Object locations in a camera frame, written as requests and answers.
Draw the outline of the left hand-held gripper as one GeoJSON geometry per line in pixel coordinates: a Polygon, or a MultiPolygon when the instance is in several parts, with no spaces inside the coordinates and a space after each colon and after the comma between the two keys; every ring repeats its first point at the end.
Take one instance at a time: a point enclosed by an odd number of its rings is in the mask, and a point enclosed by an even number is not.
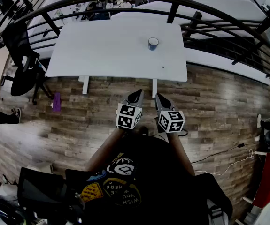
{"type": "Polygon", "coordinates": [[[116,110],[116,126],[134,129],[142,116],[143,90],[128,93],[123,101],[118,103],[116,110]]]}

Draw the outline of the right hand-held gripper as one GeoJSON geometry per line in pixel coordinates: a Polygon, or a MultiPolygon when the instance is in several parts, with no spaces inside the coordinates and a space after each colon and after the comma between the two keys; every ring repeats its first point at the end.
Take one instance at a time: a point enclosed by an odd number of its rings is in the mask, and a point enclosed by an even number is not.
{"type": "Polygon", "coordinates": [[[183,129],[184,114],[175,107],[172,100],[156,93],[155,107],[158,110],[157,128],[159,133],[178,133],[183,129]]]}

